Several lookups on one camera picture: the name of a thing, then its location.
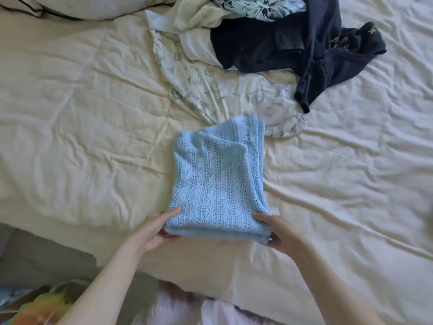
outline eyelet knit pattern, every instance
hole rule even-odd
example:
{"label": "eyelet knit pattern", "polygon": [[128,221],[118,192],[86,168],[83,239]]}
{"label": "eyelet knit pattern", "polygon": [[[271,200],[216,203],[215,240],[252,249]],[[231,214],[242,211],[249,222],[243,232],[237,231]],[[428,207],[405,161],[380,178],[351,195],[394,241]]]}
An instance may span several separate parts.
{"label": "eyelet knit pattern", "polygon": [[175,183],[168,209],[181,213],[169,234],[267,243],[270,227],[252,217],[271,214],[263,194],[265,124],[255,114],[181,132],[175,140]]}

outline white pillow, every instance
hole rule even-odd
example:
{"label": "white pillow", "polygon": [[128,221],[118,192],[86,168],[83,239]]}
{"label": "white pillow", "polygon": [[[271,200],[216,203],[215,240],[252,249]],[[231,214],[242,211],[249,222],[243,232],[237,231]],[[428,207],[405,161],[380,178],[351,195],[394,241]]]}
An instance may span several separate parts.
{"label": "white pillow", "polygon": [[34,0],[62,15],[80,19],[111,19],[176,0]]}
{"label": "white pillow", "polygon": [[44,14],[42,7],[33,0],[0,0],[0,5],[5,10],[24,12],[36,17]]}

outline bed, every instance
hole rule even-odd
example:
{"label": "bed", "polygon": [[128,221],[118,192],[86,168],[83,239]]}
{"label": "bed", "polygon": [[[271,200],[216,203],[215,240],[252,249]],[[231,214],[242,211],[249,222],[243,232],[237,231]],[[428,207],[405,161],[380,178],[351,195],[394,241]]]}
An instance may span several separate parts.
{"label": "bed", "polygon": [[[388,52],[266,139],[265,195],[387,324],[433,319],[433,1],[340,0]],[[172,139],[206,125],[169,98],[145,12],[0,13],[0,221],[93,254],[164,210]],[[139,269],[285,324],[323,324],[294,263],[252,242],[182,238]]]}

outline forearm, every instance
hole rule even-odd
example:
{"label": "forearm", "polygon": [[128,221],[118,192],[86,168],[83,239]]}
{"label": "forearm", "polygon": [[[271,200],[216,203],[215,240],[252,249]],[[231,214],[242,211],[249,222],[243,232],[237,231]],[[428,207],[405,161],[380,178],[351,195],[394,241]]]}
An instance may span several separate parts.
{"label": "forearm", "polygon": [[329,325],[384,325],[374,309],[358,298],[331,269],[319,252],[299,239],[292,256]]}
{"label": "forearm", "polygon": [[133,246],[122,244],[57,325],[115,325],[138,261]]}

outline left hand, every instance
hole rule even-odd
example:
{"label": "left hand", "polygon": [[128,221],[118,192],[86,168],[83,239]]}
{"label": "left hand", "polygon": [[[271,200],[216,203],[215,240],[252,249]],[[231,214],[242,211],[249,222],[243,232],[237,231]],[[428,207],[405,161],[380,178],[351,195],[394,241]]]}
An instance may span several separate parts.
{"label": "left hand", "polygon": [[178,206],[167,212],[155,213],[149,215],[143,223],[133,231],[132,234],[124,241],[126,245],[132,245],[137,249],[138,257],[142,257],[146,252],[153,250],[161,244],[174,240],[179,236],[167,234],[162,226],[181,212]]}

